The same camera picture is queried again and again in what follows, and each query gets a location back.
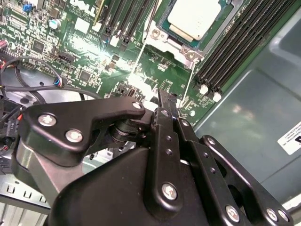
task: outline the connector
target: connector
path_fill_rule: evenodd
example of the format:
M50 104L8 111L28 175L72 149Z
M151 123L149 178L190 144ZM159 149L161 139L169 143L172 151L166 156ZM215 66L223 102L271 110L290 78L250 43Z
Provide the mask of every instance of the connector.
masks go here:
M214 97L213 97L212 100L213 100L214 102L219 102L219 101L221 100L221 98L222 98L221 94L218 93L218 92L215 92L215 93L214 93Z
M206 93L208 93L208 87L206 85L201 85L199 93L205 95Z
M32 11L32 4L24 4L24 5L23 5L23 11L24 11L25 13L31 12L31 11Z

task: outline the cable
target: cable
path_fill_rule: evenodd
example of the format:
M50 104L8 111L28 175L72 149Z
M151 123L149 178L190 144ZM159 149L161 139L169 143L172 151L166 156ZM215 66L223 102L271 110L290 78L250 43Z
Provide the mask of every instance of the cable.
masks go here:
M57 86L37 86L37 87L3 86L2 89L4 89L6 92L35 92L35 91L54 90L54 89L55 90L65 90L65 91L72 91L72 92L85 94L87 96L93 97L94 99L100 99L100 96L98 96L96 93L92 93L90 91L81 90L81 89L72 88L72 87L60 88Z
M85 96L82 93L79 93L80 99L85 100Z
M2 80L1 80L1 76L3 74L3 72L5 71L5 69L10 66L11 64L13 64L14 62L17 62L19 60L28 60L28 59L31 59L31 60L35 60L35 61L38 61L40 62L41 64L45 65L46 67L48 67L52 72L53 74L57 77L57 81L54 83L56 86L59 86L61 87L63 85L63 79L61 77L61 75L59 75L55 69L50 66L48 63L46 63L45 61L41 60L41 59L38 59L38 58L35 58L35 57L32 57L32 56L19 56L15 59L12 59L12 60L9 60L5 63L5 65L2 66L1 70L0 70L0 85L2 86ZM3 87L1 87L1 91L2 91L2 94L4 97L6 97L5 95L5 89L3 89Z
M23 87L30 87L22 78L20 70L17 69L16 67L15 67L15 75L16 75L19 83L21 83L21 85ZM38 93L38 92L30 92L30 93L37 99L37 101L39 101L40 104L46 104L44 97L40 93Z

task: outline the bolt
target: bolt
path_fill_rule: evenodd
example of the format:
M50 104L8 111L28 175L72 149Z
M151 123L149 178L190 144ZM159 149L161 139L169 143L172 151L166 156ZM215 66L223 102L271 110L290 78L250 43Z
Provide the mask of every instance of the bolt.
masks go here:
M42 126L54 126L56 124L56 119L50 114L43 114L38 118L39 123Z
M209 141L210 144L215 145L215 142L214 142L214 140L212 138L208 137L207 140Z
M161 113L168 117L168 112L166 110L162 110Z
M138 102L133 102L133 106L137 109L141 109L141 106Z
M83 140L83 135L81 134L81 132L71 129L66 132L66 138L70 142L79 143L80 141Z
M189 53L189 54L188 54L188 58L189 58L189 59L193 59L193 58L194 58L194 53Z
M175 190L175 187L171 184L163 184L162 186L162 192L163 195L168 198L169 200L175 200L177 198L177 191Z
M289 221L287 215L282 210L278 210L278 213L286 222Z
M189 126L189 123L186 120L182 119L182 123L183 123L184 126Z
M278 218L273 210L271 210L270 208L267 208L267 213L273 221L278 221Z
M196 115L196 112L195 112L195 111L191 111L191 112L189 112L189 115L190 115L191 117L194 117L194 116Z
M159 37L159 35L160 35L160 31L159 31L159 30L153 30L151 34L152 34L152 36L153 36L154 38L157 38L157 37Z
M226 212L231 220L238 223L239 222L239 214L233 206L226 206Z

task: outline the chip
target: chip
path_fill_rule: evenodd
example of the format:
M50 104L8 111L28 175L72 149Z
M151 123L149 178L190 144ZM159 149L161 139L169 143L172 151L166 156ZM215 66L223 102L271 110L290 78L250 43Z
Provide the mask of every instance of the chip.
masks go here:
M91 74L89 74L88 72L85 72L85 71L81 71L79 79L82 81L88 82L90 77L91 77Z
M37 53L42 54L43 50L44 50L44 46L45 45L42 42L39 42L39 41L35 40L33 42L33 45L32 45L32 50L37 52Z
M56 8L52 8L49 15L52 17L52 18L58 18L58 14L59 14L59 10L56 9Z

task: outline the green circuit board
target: green circuit board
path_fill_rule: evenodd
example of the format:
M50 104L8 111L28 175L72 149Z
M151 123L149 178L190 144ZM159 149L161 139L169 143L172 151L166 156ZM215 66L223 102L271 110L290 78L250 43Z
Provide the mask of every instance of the green circuit board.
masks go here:
M138 12L143 4L137 0L133 10L132 18L135 19L135 12ZM171 0L160 0L158 10L153 20L159 24L166 13L166 6ZM241 4L238 12L250 0ZM2 0L0 6L3 8L3 16L0 20L0 40L9 42L5 53L11 56L32 56L38 57L50 63L68 82L68 84L79 89L86 89L99 94L103 98L120 96L119 88L127 85L129 81L136 84L147 84L153 93L157 89L163 89L170 93L176 93L182 99L187 86L191 70L174 59L168 52L163 53L153 46L146 45L141 58L134 68L135 62L143 47L143 33L147 18L152 14L155 0L150 0L144 11L139 24L135 29L134 36L129 42L125 51L110 45L108 41L102 40L104 24L100 30L93 29L95 17L98 15L99 1L97 0L49 0L43 2L43 7L33 9L31 12L24 12L24 2L16 0ZM105 0L103 7L110 5L111 0ZM213 23L207 36L204 37L200 46L203 50L212 39L223 21L233 10L232 5L226 5L222 14ZM118 4L114 4L112 12L117 10ZM123 13L119 20L122 21L129 10L130 5L125 4ZM49 20L51 10L56 8L60 19L60 28L51 29ZM225 32L216 39L222 39ZM63 64L54 57L54 48L63 51L74 57L74 62ZM45 67L37 62L29 62L32 68L42 72L50 73ZM202 66L202 62L196 62L195 73ZM195 125L215 102L193 88L194 81L191 81L187 96L182 100L181 116ZM138 100L145 98L145 93L139 88L130 86L134 90L133 95Z

